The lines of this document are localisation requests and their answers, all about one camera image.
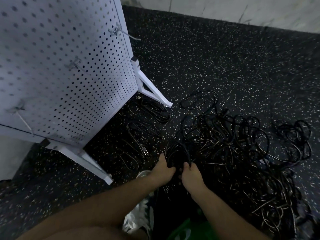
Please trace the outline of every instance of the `speckled black floor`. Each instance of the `speckled black floor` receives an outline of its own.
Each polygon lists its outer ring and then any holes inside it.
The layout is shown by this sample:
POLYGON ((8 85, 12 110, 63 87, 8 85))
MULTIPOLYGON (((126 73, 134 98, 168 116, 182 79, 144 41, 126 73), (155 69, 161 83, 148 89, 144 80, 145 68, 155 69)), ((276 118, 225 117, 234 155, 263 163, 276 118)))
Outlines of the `speckled black floor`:
MULTIPOLYGON (((173 102, 172 120, 160 125, 137 108, 136 96, 89 142, 85 150, 121 184, 136 173, 116 156, 129 118, 157 125, 150 139, 151 169, 174 137, 185 111, 178 102, 194 90, 213 89, 232 114, 304 119, 312 125, 313 157, 296 168, 298 185, 317 214, 320 206, 320 35, 234 24, 167 12, 123 7, 134 54, 143 72, 173 102)), ((11 184, 0 189, 0 236, 14 239, 41 219, 109 187, 60 153, 35 146, 11 184)))

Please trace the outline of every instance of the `green object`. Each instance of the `green object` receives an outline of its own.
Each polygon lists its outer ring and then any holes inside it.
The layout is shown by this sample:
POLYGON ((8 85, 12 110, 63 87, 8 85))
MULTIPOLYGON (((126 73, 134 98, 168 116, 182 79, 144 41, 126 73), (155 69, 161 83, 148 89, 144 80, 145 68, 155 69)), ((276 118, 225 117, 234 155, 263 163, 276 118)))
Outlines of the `green object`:
POLYGON ((167 240, 219 240, 209 222, 192 222, 185 220, 175 229, 167 240))

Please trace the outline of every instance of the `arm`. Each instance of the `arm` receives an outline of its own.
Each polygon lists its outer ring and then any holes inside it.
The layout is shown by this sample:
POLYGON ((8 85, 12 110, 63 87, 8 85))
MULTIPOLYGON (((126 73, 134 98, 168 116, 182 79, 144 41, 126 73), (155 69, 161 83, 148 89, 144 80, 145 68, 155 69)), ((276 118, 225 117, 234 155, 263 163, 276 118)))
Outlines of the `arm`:
POLYGON ((57 232, 80 227, 117 226, 149 193, 169 182, 175 170, 167 167, 165 156, 161 154, 148 176, 136 178, 71 205, 45 219, 17 240, 40 240, 57 232))
POLYGON ((221 240, 268 240, 269 238, 246 222, 222 199, 210 191, 204 184, 198 167, 183 165, 182 183, 194 201, 201 207, 208 222, 218 233, 221 240))

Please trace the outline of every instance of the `white metal stand leg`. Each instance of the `white metal stand leg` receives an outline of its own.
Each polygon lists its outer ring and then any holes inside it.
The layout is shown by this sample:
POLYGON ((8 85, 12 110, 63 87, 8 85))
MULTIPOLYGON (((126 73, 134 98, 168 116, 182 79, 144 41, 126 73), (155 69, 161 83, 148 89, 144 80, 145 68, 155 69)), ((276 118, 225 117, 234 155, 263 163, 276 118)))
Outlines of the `white metal stand leg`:
POLYGON ((146 75, 140 70, 140 65, 139 65, 138 58, 134 56, 131 59, 131 62, 132 62, 134 73, 135 73, 135 76, 136 76, 136 79, 137 79, 138 91, 141 92, 142 94, 144 94, 144 95, 146 95, 146 96, 158 101, 159 103, 162 103, 162 104, 168 106, 169 108, 171 108, 172 103, 169 102, 163 96, 163 94, 156 88, 155 85, 153 85, 153 83, 149 80, 149 78, 147 78, 146 75), (144 89, 143 83, 146 84, 148 86, 148 88, 152 92, 144 89))
POLYGON ((63 155, 67 156, 91 173, 103 179, 108 185, 113 182, 111 175, 106 173, 102 169, 102 167, 100 167, 99 164, 94 159, 92 159, 83 149, 79 149, 63 143, 57 144, 57 142, 53 142, 52 144, 55 145, 55 150, 61 152, 63 155))

